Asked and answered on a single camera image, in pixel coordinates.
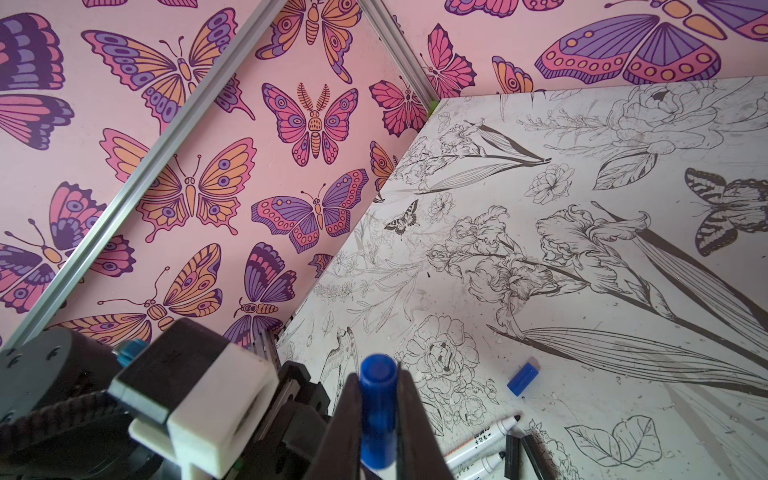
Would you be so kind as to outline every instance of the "black cable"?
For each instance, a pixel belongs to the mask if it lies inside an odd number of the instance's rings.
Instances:
[[[0,425],[0,458],[37,445],[77,427],[113,415],[125,414],[125,408],[106,390],[73,397],[44,407],[13,423]]]

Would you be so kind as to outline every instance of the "metal frame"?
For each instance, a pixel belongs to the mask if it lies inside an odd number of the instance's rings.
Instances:
[[[22,320],[21,325],[5,344],[6,348],[17,348],[23,345],[51,322],[104,246],[144,196],[144,192],[176,150],[181,147],[187,136],[192,133],[197,122],[205,115],[240,64],[251,54],[256,43],[280,13],[286,1],[261,0],[248,20],[240,27],[227,50],[216,60],[216,64],[190,96],[189,101],[179,110],[175,119],[109,203],[51,285]],[[435,89],[422,71],[418,58],[406,43],[382,0],[358,0],[358,3],[419,100],[427,108],[433,101],[439,101]]]
[[[184,143],[187,135],[192,133],[197,122],[205,115],[240,64],[251,55],[256,43],[283,9],[285,3],[286,0],[261,0],[256,6],[227,49],[197,86],[189,101],[179,110],[157,143],[149,150],[136,171],[128,178],[91,231],[69,257],[51,285],[45,289],[22,324],[13,333],[6,347],[16,348],[24,344],[39,334],[53,319],[104,246],[144,196],[144,192]]]

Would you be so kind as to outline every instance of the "white marker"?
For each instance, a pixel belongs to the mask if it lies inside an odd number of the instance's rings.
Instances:
[[[495,453],[469,466],[469,470],[462,473],[458,480],[480,480],[490,475],[504,461],[504,452]]]
[[[475,435],[472,440],[447,454],[445,456],[445,464],[449,469],[458,467],[488,448],[492,443],[504,438],[517,422],[515,417],[509,417],[508,419],[492,423],[488,428]]]

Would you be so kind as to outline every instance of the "black and white butterfly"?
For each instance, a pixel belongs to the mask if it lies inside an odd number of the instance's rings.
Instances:
[[[734,180],[688,168],[685,183],[705,200],[710,213],[696,232],[696,248],[703,257],[736,241],[739,230],[768,232],[768,180]]]
[[[413,203],[406,209],[406,212],[400,218],[396,218],[386,224],[384,227],[386,230],[394,230],[398,235],[403,235],[406,232],[406,227],[410,227],[416,223],[416,205],[419,204],[418,200],[414,200]]]

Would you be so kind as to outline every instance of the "blue cylinder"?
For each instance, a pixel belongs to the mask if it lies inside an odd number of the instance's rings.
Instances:
[[[377,353],[360,366],[362,441],[360,460],[368,468],[387,468],[397,457],[397,364]]]

